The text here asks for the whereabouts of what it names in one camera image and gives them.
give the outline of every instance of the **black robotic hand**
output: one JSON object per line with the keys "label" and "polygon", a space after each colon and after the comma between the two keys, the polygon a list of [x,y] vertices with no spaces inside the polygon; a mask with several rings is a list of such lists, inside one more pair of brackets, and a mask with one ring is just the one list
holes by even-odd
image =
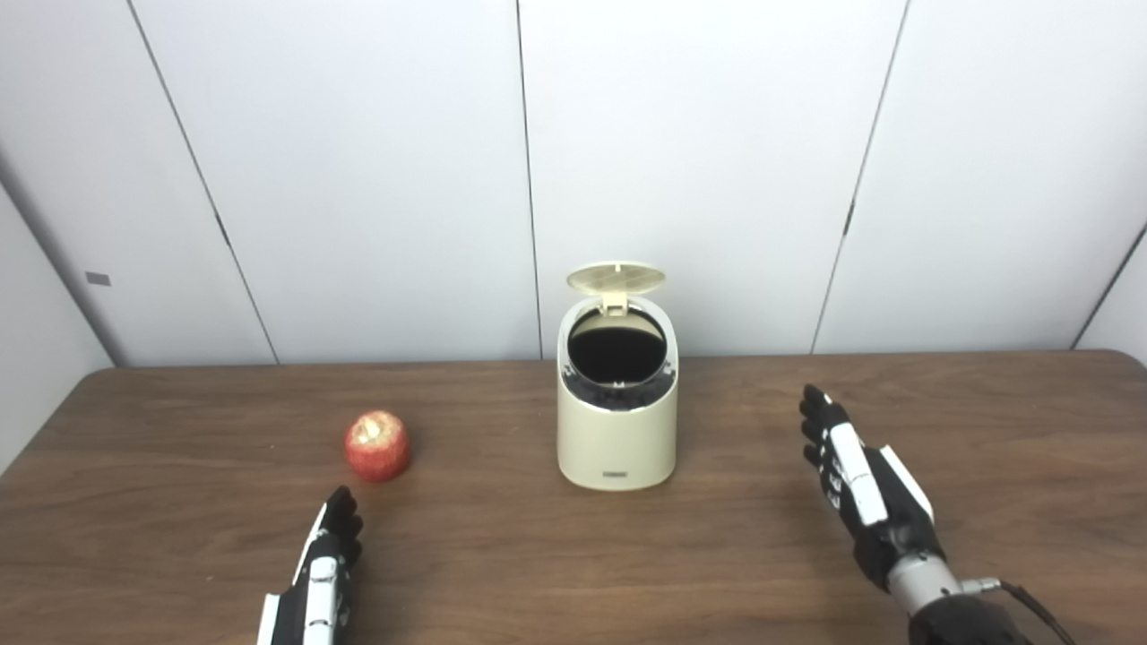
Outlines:
{"label": "black robotic hand", "polygon": [[804,458],[820,473],[825,497],[856,542],[853,557],[876,586],[907,555],[944,560],[928,497],[890,446],[868,448],[844,409],[813,386],[801,402]]}
{"label": "black robotic hand", "polygon": [[345,485],[319,510],[290,589],[268,593],[256,645],[333,645],[350,617],[348,582],[362,553],[362,518]]}
{"label": "black robotic hand", "polygon": [[801,432],[811,442],[804,458],[852,535],[860,570],[911,616],[911,645],[1030,645],[1002,607],[976,598],[993,589],[1007,590],[1063,643],[1075,645],[1022,586],[997,578],[955,580],[936,538],[931,504],[891,448],[866,446],[844,409],[813,386],[804,388],[801,414]]}

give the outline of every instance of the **apple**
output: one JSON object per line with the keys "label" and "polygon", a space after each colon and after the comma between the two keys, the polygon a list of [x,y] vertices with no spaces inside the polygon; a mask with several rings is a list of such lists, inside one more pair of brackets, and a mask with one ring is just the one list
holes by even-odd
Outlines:
{"label": "apple", "polygon": [[411,460],[411,440],[401,419],[385,410],[359,417],[343,440],[346,463],[368,482],[397,477]]}

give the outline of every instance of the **wooden table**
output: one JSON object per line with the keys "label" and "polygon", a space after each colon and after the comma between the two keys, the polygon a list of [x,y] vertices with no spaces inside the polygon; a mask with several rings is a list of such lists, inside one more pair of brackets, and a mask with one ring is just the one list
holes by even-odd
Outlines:
{"label": "wooden table", "polygon": [[[253,644],[263,595],[351,482],[352,644],[906,643],[801,459],[805,382],[894,444],[957,575],[1027,585],[1080,644],[1147,638],[1147,372],[1125,356],[686,360],[677,472],[627,494],[562,479],[553,372],[96,373],[0,477],[0,640]],[[373,407],[413,435],[411,471],[381,485],[342,457]]]}

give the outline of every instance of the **cable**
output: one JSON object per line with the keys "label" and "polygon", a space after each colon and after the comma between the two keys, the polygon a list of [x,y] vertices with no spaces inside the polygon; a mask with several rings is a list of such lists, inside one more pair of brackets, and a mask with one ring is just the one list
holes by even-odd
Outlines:
{"label": "cable", "polygon": [[1052,613],[1048,612],[1046,607],[1040,605],[1039,600],[1036,600],[1036,598],[1031,593],[1028,593],[1027,589],[1004,581],[1000,581],[1000,589],[1011,593],[1012,597],[1019,600],[1021,605],[1028,607],[1029,609],[1031,609],[1031,613],[1039,616],[1039,620],[1044,621],[1044,623],[1046,623],[1047,627],[1052,628],[1052,631],[1055,632],[1055,636],[1059,636],[1060,640],[1062,640],[1066,645],[1076,645],[1075,639],[1071,638],[1071,635],[1068,634],[1066,629],[1063,629],[1063,625],[1060,624],[1060,621],[1055,620],[1055,616],[1053,616]]}

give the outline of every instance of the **cream trash can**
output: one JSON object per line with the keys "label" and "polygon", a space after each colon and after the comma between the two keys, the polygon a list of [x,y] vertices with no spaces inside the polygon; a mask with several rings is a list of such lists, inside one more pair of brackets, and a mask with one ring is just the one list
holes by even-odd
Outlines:
{"label": "cream trash can", "polygon": [[593,297],[570,309],[557,334],[557,465],[596,490],[658,484],[677,463],[677,337],[669,317],[634,294],[665,274],[632,262],[571,273]]}

